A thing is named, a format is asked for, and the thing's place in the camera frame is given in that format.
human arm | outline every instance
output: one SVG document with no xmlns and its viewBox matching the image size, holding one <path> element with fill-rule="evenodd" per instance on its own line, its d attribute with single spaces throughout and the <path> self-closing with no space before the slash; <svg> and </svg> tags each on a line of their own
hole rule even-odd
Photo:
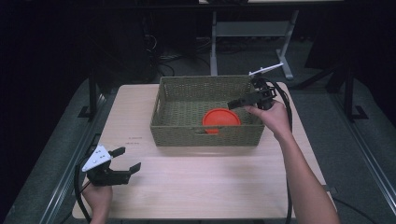
<svg viewBox="0 0 396 224">
<path fill-rule="evenodd" d="M 290 195 L 299 223 L 340 223 L 332 201 L 294 139 L 285 106 L 275 101 L 269 110 L 260 110 L 250 105 L 245 106 L 245 109 L 262 119 L 280 144 Z"/>
<path fill-rule="evenodd" d="M 89 184 L 82 191 L 82 195 L 92 210 L 91 224 L 106 223 L 113 199 L 113 188 L 111 186 L 96 187 Z"/>
</svg>

wooden table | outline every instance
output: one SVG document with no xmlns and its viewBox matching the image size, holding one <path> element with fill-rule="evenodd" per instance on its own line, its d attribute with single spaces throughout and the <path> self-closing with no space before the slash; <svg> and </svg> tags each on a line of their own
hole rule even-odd
<svg viewBox="0 0 396 224">
<path fill-rule="evenodd" d="M 286 85 L 279 83 L 283 90 Z M 158 84 L 120 87 L 99 143 L 126 147 L 110 168 L 142 162 L 128 185 L 114 186 L 110 218 L 281 218 L 287 214 L 286 174 L 278 142 L 264 129 L 256 147 L 156 147 L 149 128 Z M 291 100 L 293 132 L 325 185 Z M 75 218 L 84 218 L 78 205 Z"/>
</svg>

hand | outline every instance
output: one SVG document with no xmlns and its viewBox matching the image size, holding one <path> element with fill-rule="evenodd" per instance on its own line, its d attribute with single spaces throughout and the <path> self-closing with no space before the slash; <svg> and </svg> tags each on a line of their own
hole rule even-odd
<svg viewBox="0 0 396 224">
<path fill-rule="evenodd" d="M 262 122 L 278 137 L 291 133 L 288 113 L 285 106 L 279 101 L 274 100 L 273 106 L 269 110 L 261 110 L 252 105 L 244 106 L 250 114 L 259 117 Z"/>
<path fill-rule="evenodd" d="M 91 223 L 106 223 L 113 199 L 111 186 L 96 187 L 90 184 L 82 191 L 82 195 L 92 210 Z"/>
</svg>

orange plate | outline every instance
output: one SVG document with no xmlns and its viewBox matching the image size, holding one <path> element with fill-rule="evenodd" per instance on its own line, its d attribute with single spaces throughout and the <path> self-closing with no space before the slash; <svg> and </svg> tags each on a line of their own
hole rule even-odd
<svg viewBox="0 0 396 224">
<path fill-rule="evenodd" d="M 215 108 L 206 112 L 202 119 L 205 125 L 241 125 L 241 120 L 231 110 L 226 108 Z M 207 129 L 207 133 L 218 133 L 219 129 Z"/>
</svg>

wicker basket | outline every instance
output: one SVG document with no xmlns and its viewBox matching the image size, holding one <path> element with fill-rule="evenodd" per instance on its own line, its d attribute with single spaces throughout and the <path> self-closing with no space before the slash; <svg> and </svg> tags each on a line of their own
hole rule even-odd
<svg viewBox="0 0 396 224">
<path fill-rule="evenodd" d="M 263 124 L 244 108 L 241 125 L 203 126 L 205 113 L 254 91 L 248 76 L 162 77 L 150 129 L 158 147 L 257 146 Z M 208 128 L 218 133 L 206 133 Z"/>
</svg>

